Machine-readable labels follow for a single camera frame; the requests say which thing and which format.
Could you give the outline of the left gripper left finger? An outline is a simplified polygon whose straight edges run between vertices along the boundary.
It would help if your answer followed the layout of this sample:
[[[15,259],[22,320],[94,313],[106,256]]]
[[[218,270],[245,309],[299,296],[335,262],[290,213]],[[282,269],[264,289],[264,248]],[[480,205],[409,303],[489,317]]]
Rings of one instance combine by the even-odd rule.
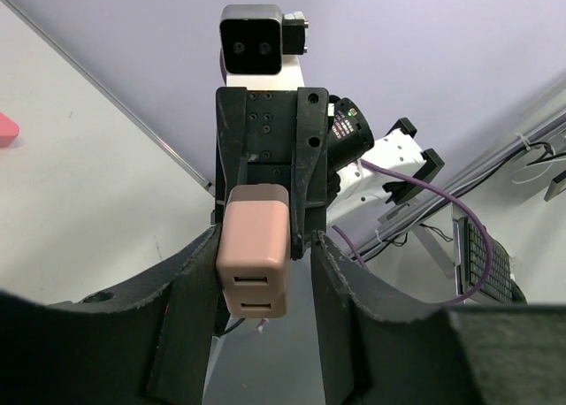
[[[1,295],[4,404],[198,404],[220,287],[219,230],[79,302]]]

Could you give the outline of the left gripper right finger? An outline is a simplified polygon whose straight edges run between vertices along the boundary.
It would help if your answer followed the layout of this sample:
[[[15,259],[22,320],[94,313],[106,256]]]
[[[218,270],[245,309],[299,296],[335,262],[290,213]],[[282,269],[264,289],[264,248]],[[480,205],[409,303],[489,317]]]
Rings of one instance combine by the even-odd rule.
[[[327,403],[564,403],[564,307],[438,307],[366,271],[325,233],[312,240]]]

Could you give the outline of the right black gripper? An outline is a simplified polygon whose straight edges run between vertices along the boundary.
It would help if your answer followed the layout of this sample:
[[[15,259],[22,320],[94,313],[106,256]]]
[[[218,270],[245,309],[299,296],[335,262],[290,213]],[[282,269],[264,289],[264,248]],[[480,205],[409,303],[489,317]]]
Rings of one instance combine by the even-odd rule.
[[[234,187],[279,184],[291,198],[291,257],[301,259],[326,227],[327,111],[325,88],[219,88],[216,222]]]

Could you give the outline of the pink plug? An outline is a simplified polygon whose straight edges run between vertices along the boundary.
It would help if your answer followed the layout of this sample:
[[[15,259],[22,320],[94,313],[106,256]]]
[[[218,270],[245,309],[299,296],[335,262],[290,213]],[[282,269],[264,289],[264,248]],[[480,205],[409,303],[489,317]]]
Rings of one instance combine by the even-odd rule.
[[[286,315],[290,243],[289,193],[284,187],[258,184],[232,189],[216,262],[232,316]]]

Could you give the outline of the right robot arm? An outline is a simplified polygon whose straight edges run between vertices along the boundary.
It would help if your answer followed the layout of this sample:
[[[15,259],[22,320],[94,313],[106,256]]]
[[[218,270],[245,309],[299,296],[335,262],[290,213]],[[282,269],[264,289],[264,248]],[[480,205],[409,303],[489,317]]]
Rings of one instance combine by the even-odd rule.
[[[399,119],[374,139],[361,110],[332,99],[324,88],[295,91],[222,87],[216,92],[216,209],[239,185],[274,184],[289,196],[291,257],[299,259],[314,232],[351,211],[377,203],[402,204],[421,187],[372,172],[367,164],[423,182],[444,163],[416,142],[416,128]]]

